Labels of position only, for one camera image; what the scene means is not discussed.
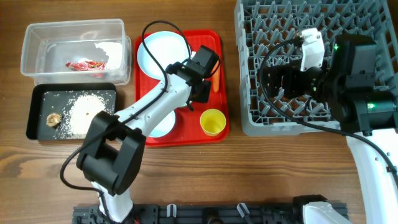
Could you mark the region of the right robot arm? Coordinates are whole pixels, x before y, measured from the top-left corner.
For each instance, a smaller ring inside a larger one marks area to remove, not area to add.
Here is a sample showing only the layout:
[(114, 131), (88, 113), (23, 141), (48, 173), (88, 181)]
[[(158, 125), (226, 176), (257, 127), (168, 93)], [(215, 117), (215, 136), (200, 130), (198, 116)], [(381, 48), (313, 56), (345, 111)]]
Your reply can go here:
[(280, 89), (288, 98), (304, 94), (326, 103), (353, 155), (368, 223), (397, 222), (397, 97), (374, 89), (377, 45), (366, 35), (335, 38), (332, 60), (323, 59), (322, 38), (300, 34), (300, 65), (269, 67), (257, 74), (270, 101)]

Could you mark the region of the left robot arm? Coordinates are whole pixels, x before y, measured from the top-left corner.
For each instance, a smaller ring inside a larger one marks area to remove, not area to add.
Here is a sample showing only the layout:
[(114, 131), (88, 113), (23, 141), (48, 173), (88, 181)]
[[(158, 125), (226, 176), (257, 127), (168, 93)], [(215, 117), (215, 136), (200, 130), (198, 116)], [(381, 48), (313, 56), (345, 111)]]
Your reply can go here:
[(76, 166), (98, 191), (99, 211), (109, 221), (122, 223), (133, 209), (129, 187), (141, 167), (148, 135), (178, 107), (208, 101), (209, 78), (219, 60), (201, 45), (185, 63), (168, 65), (166, 78), (132, 106), (93, 118)]

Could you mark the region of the yellow plastic cup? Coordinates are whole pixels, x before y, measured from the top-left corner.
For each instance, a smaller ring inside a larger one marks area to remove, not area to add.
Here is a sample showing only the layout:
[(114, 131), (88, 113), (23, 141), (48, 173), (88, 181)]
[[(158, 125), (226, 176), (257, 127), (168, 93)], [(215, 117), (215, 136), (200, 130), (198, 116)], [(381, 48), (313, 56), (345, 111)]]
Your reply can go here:
[(217, 109), (208, 109), (200, 116), (200, 126), (207, 136), (219, 135), (226, 124), (226, 116)]

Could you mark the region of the red wrapper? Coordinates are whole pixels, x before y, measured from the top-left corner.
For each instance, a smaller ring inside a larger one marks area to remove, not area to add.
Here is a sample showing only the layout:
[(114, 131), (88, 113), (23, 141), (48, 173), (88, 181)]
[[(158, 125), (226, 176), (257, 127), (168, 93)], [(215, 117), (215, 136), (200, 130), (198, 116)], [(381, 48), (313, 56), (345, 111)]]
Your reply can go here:
[(77, 72), (87, 72), (87, 71), (100, 71), (104, 70), (106, 64), (104, 62), (97, 62), (92, 60), (84, 60), (82, 62), (68, 62), (65, 64), (67, 68)]

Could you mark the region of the small light blue bowl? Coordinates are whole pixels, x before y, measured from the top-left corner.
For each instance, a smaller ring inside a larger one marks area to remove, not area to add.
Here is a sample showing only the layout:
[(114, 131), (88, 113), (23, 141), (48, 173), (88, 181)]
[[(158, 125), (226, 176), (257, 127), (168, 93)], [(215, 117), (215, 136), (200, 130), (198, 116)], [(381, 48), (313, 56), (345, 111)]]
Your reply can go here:
[(149, 134), (151, 138), (161, 138), (174, 128), (176, 122), (175, 112), (170, 112)]

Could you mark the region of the brown food scrap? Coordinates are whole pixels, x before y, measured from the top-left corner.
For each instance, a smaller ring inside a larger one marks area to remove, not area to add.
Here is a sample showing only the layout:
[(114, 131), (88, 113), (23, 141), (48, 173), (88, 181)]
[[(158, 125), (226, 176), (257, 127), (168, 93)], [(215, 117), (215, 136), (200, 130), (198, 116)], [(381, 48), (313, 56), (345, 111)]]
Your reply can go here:
[(46, 125), (51, 128), (56, 128), (60, 125), (63, 116), (58, 113), (51, 113), (47, 116)]

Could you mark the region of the white rice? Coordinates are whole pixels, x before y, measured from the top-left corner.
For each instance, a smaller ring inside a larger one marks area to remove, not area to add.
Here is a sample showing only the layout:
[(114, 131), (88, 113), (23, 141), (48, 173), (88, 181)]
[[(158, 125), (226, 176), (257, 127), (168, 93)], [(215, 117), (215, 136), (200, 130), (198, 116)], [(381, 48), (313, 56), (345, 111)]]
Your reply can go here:
[[(92, 119), (100, 112), (114, 113), (116, 92), (114, 90), (68, 90), (46, 91), (43, 94), (39, 113), (37, 138), (83, 139)], [(46, 125), (47, 116), (58, 113), (63, 116), (56, 128)]]

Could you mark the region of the white tissue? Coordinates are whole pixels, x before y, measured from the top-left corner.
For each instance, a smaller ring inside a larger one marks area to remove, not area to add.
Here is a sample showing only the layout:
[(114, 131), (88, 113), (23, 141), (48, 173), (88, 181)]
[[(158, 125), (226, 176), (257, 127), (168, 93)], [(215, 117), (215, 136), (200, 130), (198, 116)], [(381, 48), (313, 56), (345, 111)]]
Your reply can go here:
[(123, 46), (119, 42), (100, 42), (95, 43), (95, 47), (102, 49), (108, 56), (105, 63), (105, 70), (118, 69), (122, 64)]

